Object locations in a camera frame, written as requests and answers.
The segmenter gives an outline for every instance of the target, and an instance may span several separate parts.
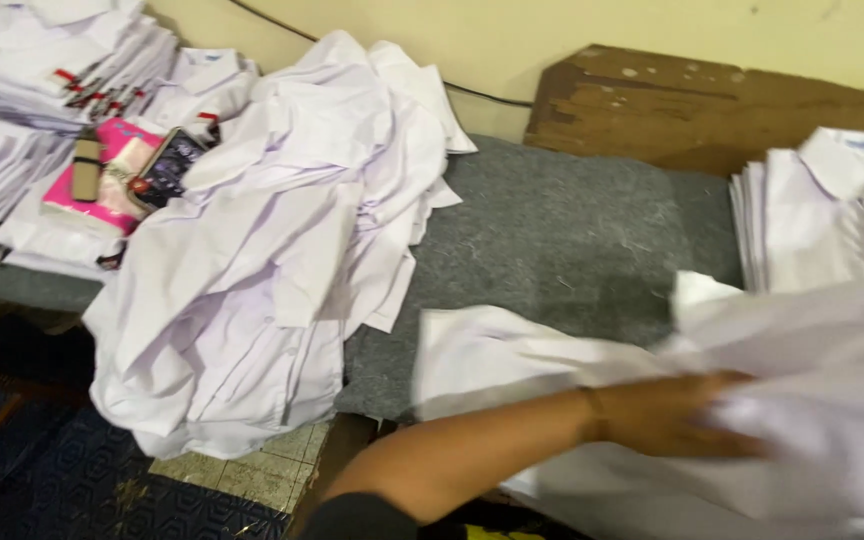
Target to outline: pink book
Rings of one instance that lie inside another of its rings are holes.
[[[98,200],[72,199],[70,163],[42,197],[42,214],[102,237],[127,237],[148,214],[129,200],[127,185],[156,153],[162,137],[119,118],[105,120],[95,132],[102,143],[99,158],[105,164]]]

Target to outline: floor tile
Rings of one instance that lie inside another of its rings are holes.
[[[302,461],[306,454],[309,437],[312,436],[312,426],[300,427],[284,435],[269,439],[262,447],[262,452],[275,454],[289,460]]]
[[[303,490],[306,489],[306,482],[312,475],[313,469],[315,467],[308,463],[302,463],[298,466],[298,476],[295,477],[295,484],[292,486],[292,495],[289,497],[289,505],[285,510],[286,512],[291,514],[296,509],[296,503],[299,501],[299,497],[302,496]]]
[[[319,457],[319,451],[322,449],[322,443],[326,440],[326,434],[329,432],[329,422],[316,423],[312,426],[312,436],[309,437],[309,444],[305,447],[305,454],[301,460],[303,463],[315,464]]]
[[[216,489],[285,511],[300,465],[294,459],[256,451],[229,461]]]
[[[223,459],[190,451],[174,459],[152,461],[149,472],[174,481],[215,489],[225,468],[226,461]]]

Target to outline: black sleeve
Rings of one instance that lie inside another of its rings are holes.
[[[298,540],[416,540],[419,524],[371,493],[330,498],[305,523]]]

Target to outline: peeling wooden board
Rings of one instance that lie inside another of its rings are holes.
[[[525,144],[722,176],[818,126],[864,131],[864,90],[589,45],[542,73]]]

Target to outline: cream wall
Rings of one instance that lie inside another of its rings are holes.
[[[542,69],[603,43],[794,73],[864,89],[864,0],[245,0],[321,36],[401,44],[420,64],[482,92],[531,99]],[[300,37],[228,0],[149,0],[201,47],[235,47],[267,72],[294,62]],[[453,94],[465,128],[511,141],[527,109]]]

